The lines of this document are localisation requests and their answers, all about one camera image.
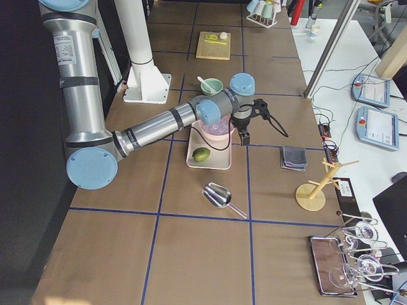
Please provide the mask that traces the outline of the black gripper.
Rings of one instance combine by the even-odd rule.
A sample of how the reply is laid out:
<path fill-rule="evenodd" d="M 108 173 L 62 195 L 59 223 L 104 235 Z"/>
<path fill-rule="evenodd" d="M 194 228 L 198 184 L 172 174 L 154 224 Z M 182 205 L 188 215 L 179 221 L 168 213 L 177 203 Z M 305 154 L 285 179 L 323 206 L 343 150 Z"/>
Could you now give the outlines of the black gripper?
<path fill-rule="evenodd" d="M 247 127 L 251 121 L 252 108 L 251 107 L 241 107 L 239 111 L 231 117 L 231 122 L 234 127 L 239 132 L 240 145 L 250 144 L 250 134 L 247 132 Z"/>

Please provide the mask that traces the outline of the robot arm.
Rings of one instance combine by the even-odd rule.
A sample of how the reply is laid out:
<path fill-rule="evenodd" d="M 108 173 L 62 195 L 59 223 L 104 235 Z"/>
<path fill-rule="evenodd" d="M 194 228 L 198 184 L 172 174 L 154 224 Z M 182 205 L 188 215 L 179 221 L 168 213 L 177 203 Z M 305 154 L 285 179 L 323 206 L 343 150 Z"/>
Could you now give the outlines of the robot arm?
<path fill-rule="evenodd" d="M 121 132 L 106 129 L 93 50 L 97 32 L 96 1 L 40 1 L 43 25 L 53 34 L 70 133 L 66 170 L 83 189 L 100 189 L 115 178 L 118 163 L 131 152 L 183 130 L 196 121 L 207 125 L 225 116 L 250 121 L 254 78 L 238 73 L 229 87 L 199 96 Z"/>

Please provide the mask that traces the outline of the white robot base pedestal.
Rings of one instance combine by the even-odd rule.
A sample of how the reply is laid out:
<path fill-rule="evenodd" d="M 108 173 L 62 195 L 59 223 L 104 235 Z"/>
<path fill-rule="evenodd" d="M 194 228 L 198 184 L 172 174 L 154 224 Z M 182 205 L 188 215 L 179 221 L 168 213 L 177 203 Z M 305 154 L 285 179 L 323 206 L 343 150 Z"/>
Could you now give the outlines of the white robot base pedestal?
<path fill-rule="evenodd" d="M 142 2 L 114 3 L 131 61 L 124 101 L 165 104 L 172 76 L 162 74 L 154 63 Z"/>

